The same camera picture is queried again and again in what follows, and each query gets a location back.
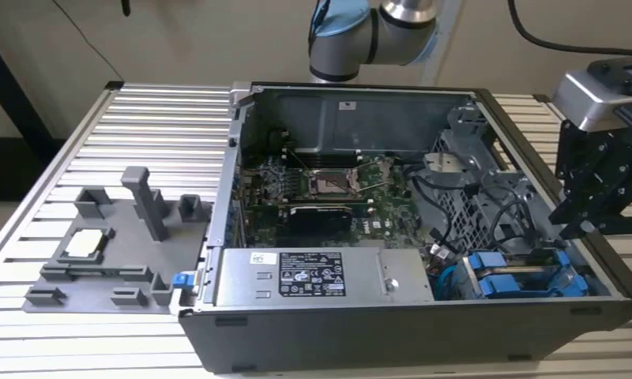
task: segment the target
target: black mount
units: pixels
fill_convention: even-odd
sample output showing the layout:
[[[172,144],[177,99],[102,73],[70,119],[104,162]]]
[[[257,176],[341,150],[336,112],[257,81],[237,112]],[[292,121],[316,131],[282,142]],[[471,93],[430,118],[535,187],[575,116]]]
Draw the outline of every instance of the black mount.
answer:
[[[624,121],[628,127],[593,133],[561,123],[555,175],[564,180],[565,199],[549,221],[567,224],[563,238],[589,231],[584,221],[603,235],[632,235],[632,217],[620,215],[632,203],[632,124]]]

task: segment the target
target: black cable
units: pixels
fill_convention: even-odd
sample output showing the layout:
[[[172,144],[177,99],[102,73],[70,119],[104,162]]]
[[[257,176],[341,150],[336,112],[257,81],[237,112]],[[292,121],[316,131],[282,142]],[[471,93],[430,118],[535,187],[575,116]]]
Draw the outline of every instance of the black cable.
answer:
[[[449,215],[449,212],[447,212],[447,209],[444,209],[442,205],[440,205],[437,203],[437,201],[434,201],[425,193],[424,193],[424,190],[421,189],[421,186],[418,185],[418,180],[417,180],[417,177],[413,176],[412,177],[412,184],[413,184],[413,187],[414,189],[417,190],[418,192],[418,195],[421,196],[421,198],[424,199],[424,201],[426,203],[429,203],[438,211],[440,213],[442,213],[445,219],[447,219],[447,228],[444,230],[444,233],[442,233],[442,238],[440,239],[440,241],[437,241],[436,243],[438,245],[442,245],[444,242],[447,241],[447,238],[449,236],[449,233],[452,232],[452,216]]]
[[[313,42],[313,19],[316,18],[316,11],[318,10],[318,4],[320,0],[316,0],[316,5],[313,6],[313,12],[312,12],[312,17],[309,18],[308,21],[308,37],[306,37],[306,44],[308,44],[308,49],[310,49],[310,45]]]
[[[615,47],[583,47],[583,46],[571,46],[561,43],[553,43],[544,41],[533,37],[529,32],[524,29],[523,23],[519,20],[517,7],[515,5],[515,0],[508,0],[508,11],[509,18],[513,21],[515,29],[517,33],[527,39],[533,45],[541,46],[551,50],[567,51],[569,53],[581,53],[581,54],[607,54],[607,55],[632,55],[632,49],[619,49]]]
[[[325,0],[324,1],[324,6],[321,6],[320,10],[318,10],[320,0],[316,0],[316,6],[313,8],[312,20],[310,20],[310,24],[308,26],[308,55],[309,56],[312,54],[313,41],[316,40],[316,29],[318,29],[318,26],[324,23],[325,15],[328,14],[328,9],[329,9],[329,2],[330,2],[330,0]]]
[[[460,190],[465,190],[465,187],[464,186],[441,186],[440,184],[433,184],[432,182],[429,182],[428,180],[425,180],[422,177],[420,176],[414,176],[414,178],[421,182],[421,184],[424,186],[426,186],[428,188],[432,188],[433,190],[441,190],[441,191],[460,191]]]
[[[62,14],[65,15],[65,17],[68,18],[68,20],[70,21],[70,24],[73,24],[73,27],[77,29],[78,33],[80,33],[80,36],[82,36],[82,39],[84,39],[84,42],[86,42],[86,45],[93,49],[93,51],[96,51],[96,54],[98,57],[101,57],[101,59],[105,61],[105,63],[108,64],[109,68],[113,69],[114,73],[117,74],[117,77],[121,81],[124,81],[124,77],[121,76],[121,74],[118,73],[117,69],[114,69],[114,66],[113,64],[108,61],[108,59],[105,58],[105,56],[101,54],[101,52],[97,50],[97,48],[93,46],[93,44],[90,43],[90,41],[88,40],[86,36],[84,35],[84,32],[82,30],[80,29],[80,27],[77,26],[77,23],[74,22],[73,18],[70,17],[70,15],[68,14],[68,12],[65,11],[65,9],[61,7],[61,5],[58,4],[58,1],[57,0],[52,0],[53,2],[53,5],[56,5],[56,7],[61,10]]]
[[[521,200],[513,200],[509,203],[507,203],[496,212],[496,215],[492,219],[492,226],[489,227],[489,232],[487,234],[488,240],[492,241],[492,243],[496,243],[495,229],[499,226],[501,216],[504,215],[505,211],[516,205],[523,208],[525,206],[525,203]]]

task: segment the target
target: motherboard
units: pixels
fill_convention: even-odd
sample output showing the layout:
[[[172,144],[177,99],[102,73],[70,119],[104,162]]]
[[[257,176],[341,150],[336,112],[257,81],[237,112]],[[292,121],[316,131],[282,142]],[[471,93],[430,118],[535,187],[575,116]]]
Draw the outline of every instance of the motherboard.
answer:
[[[242,171],[248,247],[421,248],[421,223],[396,157],[357,154],[310,167],[292,151]]]

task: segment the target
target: slotted metal surface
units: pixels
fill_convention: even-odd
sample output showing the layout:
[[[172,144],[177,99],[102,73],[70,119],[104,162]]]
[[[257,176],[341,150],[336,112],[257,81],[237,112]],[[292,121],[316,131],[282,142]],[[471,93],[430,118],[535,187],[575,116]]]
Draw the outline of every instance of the slotted metal surface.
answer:
[[[198,367],[172,316],[26,314],[20,308],[25,290],[77,215],[70,201],[81,186],[110,186],[110,197],[126,197],[117,178],[122,168],[136,164],[149,167],[150,184],[166,198],[194,192],[213,199],[221,164],[213,152],[226,133],[226,96],[225,88],[130,84],[97,105],[100,112],[82,124],[60,170],[48,175],[53,182],[42,183],[41,193],[26,199],[32,206],[17,210],[22,215],[14,215],[1,232],[0,378],[213,376]],[[531,96],[501,95],[497,100],[552,166],[557,117]],[[146,144],[140,144],[142,136],[152,138]],[[192,144],[189,137],[209,141]],[[632,268],[632,237],[609,241]],[[285,377],[632,378],[632,321],[612,332],[580,336],[543,362],[312,371],[284,373]]]

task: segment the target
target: power supply label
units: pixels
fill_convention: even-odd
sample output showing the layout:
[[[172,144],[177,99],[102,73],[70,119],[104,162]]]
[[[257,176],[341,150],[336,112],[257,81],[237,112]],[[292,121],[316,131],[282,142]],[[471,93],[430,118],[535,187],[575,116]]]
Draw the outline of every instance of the power supply label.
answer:
[[[281,253],[281,296],[345,296],[341,253]]]

